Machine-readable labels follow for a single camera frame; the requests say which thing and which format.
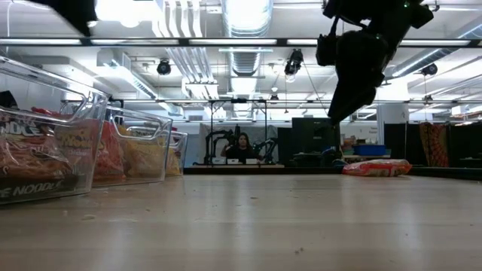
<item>blue box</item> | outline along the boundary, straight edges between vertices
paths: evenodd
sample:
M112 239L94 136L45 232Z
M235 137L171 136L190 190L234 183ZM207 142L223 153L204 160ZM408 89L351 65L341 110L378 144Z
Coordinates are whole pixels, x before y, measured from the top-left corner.
M356 145L353 146L355 155L383 156L386 154L385 145Z

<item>clear plastic bin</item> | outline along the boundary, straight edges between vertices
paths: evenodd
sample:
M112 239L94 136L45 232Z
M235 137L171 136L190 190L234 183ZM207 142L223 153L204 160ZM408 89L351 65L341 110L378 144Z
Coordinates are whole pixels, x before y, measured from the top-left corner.
M107 107L94 187L163 181L172 119Z
M66 98L71 113L57 113ZM0 57L0 204L90 191L108 94Z
M188 134L185 132L171 132L166 177L177 177L183 175L187 149Z

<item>ceiling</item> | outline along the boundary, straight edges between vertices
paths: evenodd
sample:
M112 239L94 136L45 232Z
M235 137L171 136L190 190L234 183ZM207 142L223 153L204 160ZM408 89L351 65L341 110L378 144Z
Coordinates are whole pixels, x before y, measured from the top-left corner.
M275 7L282 4L293 4L293 6L296 6L297 2L306 3L309 0L274 0ZM433 4L434 2L425 1L427 4ZM482 2L480 0L439 0L438 4L442 7L450 7L451 5L461 7L466 5L467 7L476 7L482 10ZM211 8L220 7L220 1L203 0L201 5L202 7L209 6ZM331 23L331 20L324 17L321 10L317 8L275 8L267 36L270 38L316 38L320 33L328 34ZM454 38L459 35L457 32L460 32L460 29L474 23L482 24L482 13L480 11L438 11L435 13L433 21L421 29L411 29L407 34L407 38ZM21 4L11 5L10 0L0 0L0 25L4 26L0 28L0 35L3 37L8 35L11 37L40 36L48 38L78 36L78 33L65 24L53 11ZM224 36L221 14L209 13L206 9L202 9L201 26L206 37ZM338 32L341 33L350 29L357 28L341 23L338 27ZM123 27L119 22L101 21L92 30L95 37L103 38L155 37L151 31L150 22L141 22L139 26L129 29ZM260 93L259 96L268 98L271 88L278 87L279 93L288 93L288 99L314 99L316 98L314 92L316 89L319 95L323 96L323 99L330 99L337 85L337 76L332 67L316 65L316 50L314 48L303 49L306 65L298 72L297 80L294 83L286 84L284 76L276 75L271 67L268 66L270 63L282 65L292 49L277 47L273 48L272 53L263 53L259 74L261 78L258 80L256 93ZM182 76L176 67L172 68L172 73L168 76L160 76L155 71L160 59L169 58L165 48L126 47L121 50L128 56L131 56L133 69L148 83L156 87L159 94L167 98L183 98L180 91ZM97 67L96 58L98 51L99 49L95 47L12 47L9 48L8 56L16 59L22 59L26 56L67 56L80 63L86 69L98 74L98 76L104 76L111 83L109 84L109 92L114 96L123 98L138 97L136 90L130 85L125 84L119 78L109 77L105 73L105 67ZM423 49L401 48L390 62L390 65L403 63L417 54L420 55L423 51ZM227 78L229 75L227 54L219 52L218 48L214 47L207 48L207 54L215 79L219 85L218 92L219 94L225 94L230 89L229 78ZM420 99L424 97L425 93L458 84L466 78L481 74L482 60L474 61L472 64L464 66L464 63L476 59L478 56L482 56L481 49L464 49L437 61L438 75L435 75L433 79L429 79L426 85L421 84L424 80L421 75L408 75L391 83L407 84L410 97ZM463 67L444 73L459 65ZM482 93L482 83L441 96L440 99L455 99L462 94L477 93L479 91ZM480 99L477 95L473 95L471 98Z

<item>woman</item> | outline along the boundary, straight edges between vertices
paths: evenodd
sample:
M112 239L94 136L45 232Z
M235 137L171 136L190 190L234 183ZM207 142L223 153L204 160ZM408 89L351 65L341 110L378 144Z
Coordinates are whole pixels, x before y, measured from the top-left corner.
M225 145L221 156L227 159L238 159L241 163L246 163L246 159L260 159L249 144L249 137L245 132L241 132L239 135L238 144L229 146L228 143Z

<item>computer monitor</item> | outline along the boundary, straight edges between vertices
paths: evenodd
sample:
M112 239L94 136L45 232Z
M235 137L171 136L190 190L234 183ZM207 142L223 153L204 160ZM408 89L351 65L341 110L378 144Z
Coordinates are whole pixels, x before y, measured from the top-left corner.
M291 137L294 154L340 149L340 125L331 125L328 118L294 117Z

